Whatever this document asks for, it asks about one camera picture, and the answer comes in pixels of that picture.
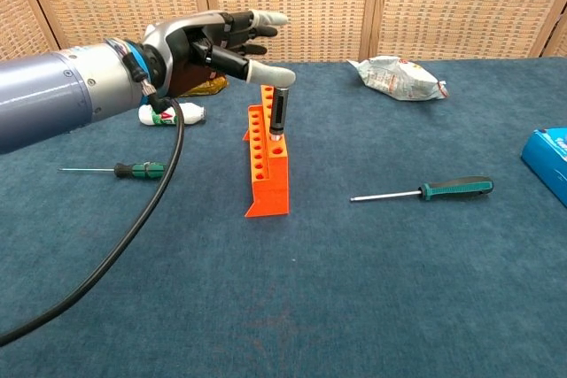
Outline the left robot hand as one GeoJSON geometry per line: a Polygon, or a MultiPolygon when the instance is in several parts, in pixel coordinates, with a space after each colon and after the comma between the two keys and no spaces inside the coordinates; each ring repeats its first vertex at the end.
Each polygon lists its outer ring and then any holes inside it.
{"type": "Polygon", "coordinates": [[[288,23],[281,12],[205,11],[160,22],[146,29],[142,45],[157,53],[161,64],[154,84],[162,96],[178,97],[220,73],[248,83],[289,88],[296,74],[252,58],[267,49],[253,44],[258,37],[274,37],[288,23]]]}

